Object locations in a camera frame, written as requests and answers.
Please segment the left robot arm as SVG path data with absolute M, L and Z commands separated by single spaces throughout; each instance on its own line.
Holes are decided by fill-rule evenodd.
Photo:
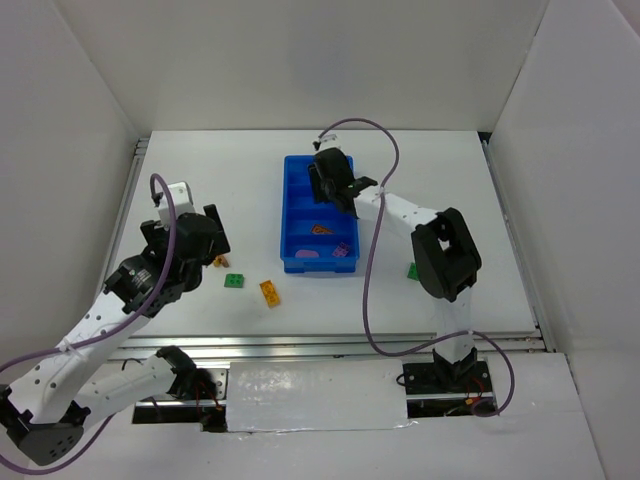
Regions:
M 16 447 L 40 467 L 68 455 L 86 430 L 149 397 L 218 398 L 218 383 L 179 347 L 162 347 L 125 370 L 94 373 L 163 307 L 199 287 L 204 267 L 230 251 L 215 205 L 184 212 L 175 228 L 140 226 L 147 243 L 125 259 L 82 320 L 51 355 L 1 388 L 1 424 Z

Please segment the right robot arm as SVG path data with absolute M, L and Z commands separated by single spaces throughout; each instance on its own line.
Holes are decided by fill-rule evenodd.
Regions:
M 482 260 L 461 212 L 420 207 L 395 194 L 381 183 L 357 178 L 346 155 L 336 146 L 314 143 L 316 152 L 308 167 L 314 201 L 331 203 L 339 212 L 360 221 L 372 221 L 374 230 L 367 257 L 362 294 L 364 332 L 371 347 L 387 357 L 401 357 L 430 348 L 438 383 L 453 387 L 467 380 L 477 363 L 471 332 L 472 287 Z M 380 230 L 411 243 L 420 285 L 435 302 L 439 321 L 436 338 L 405 351 L 389 352 L 376 344 L 369 320 L 369 289 Z

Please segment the small purple lego plate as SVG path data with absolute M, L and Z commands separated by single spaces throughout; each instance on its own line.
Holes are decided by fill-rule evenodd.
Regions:
M 334 257 L 346 257 L 349 252 L 350 252 L 351 248 L 348 244 L 341 242 L 332 252 L 332 255 Z

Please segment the purple flower lego piece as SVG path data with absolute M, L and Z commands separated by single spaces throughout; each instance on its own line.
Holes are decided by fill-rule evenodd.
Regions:
M 299 249 L 294 254 L 295 258 L 318 258 L 319 252 L 311 249 Z

